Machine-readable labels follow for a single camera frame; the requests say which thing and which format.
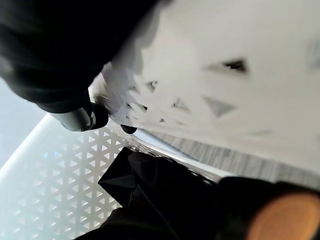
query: black fabric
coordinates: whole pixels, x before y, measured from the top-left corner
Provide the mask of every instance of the black fabric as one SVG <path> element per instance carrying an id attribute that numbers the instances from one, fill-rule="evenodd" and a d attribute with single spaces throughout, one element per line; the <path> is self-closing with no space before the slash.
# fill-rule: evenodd
<path id="1" fill-rule="evenodd" d="M 50 113 L 84 107 L 88 86 L 155 2 L 0 0 L 0 76 Z"/>
<path id="2" fill-rule="evenodd" d="M 253 217 L 271 200 L 292 192 L 319 195 L 243 177 L 215 183 L 173 160 L 128 148 L 99 184 L 123 207 L 77 240 L 244 240 Z"/>

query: white wall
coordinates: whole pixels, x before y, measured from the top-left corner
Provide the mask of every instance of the white wall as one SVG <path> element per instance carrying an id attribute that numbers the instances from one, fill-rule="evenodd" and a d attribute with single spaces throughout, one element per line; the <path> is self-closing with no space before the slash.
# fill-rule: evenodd
<path id="1" fill-rule="evenodd" d="M 0 167 L 46 113 L 13 93 L 0 78 Z"/>

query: white lattice panel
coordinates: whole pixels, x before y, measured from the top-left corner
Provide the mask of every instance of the white lattice panel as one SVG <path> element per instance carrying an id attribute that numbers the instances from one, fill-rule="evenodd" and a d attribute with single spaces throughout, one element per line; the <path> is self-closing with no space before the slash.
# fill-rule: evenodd
<path id="1" fill-rule="evenodd" d="M 47 115 L 0 170 L 0 240 L 68 240 L 98 228 L 119 207 L 98 180 L 124 146 L 175 158 L 125 138 L 107 127 L 71 132 Z M 177 158 L 212 179 L 228 175 Z"/>
<path id="2" fill-rule="evenodd" d="M 315 0 L 161 1 L 91 93 L 117 123 L 320 173 L 319 12 Z"/>

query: gray carpet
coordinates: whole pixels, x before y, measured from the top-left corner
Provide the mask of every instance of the gray carpet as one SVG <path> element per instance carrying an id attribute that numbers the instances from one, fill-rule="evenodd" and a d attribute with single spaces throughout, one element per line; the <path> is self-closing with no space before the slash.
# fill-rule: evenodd
<path id="1" fill-rule="evenodd" d="M 285 181 L 320 190 L 320 176 L 272 160 L 267 160 L 197 141 L 148 131 L 187 156 L 238 176 L 268 181 Z"/>

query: floor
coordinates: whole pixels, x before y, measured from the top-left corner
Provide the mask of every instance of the floor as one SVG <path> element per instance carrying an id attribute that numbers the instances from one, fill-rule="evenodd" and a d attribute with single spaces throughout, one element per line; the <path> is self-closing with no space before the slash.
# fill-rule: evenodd
<path id="1" fill-rule="evenodd" d="M 149 133 L 197 161 L 238 176 L 286 181 L 320 190 L 320 176 L 316 174 L 227 148 L 154 131 Z"/>
<path id="2" fill-rule="evenodd" d="M 1 78 L 0 109 L 1 168 L 46 113 L 14 94 Z"/>

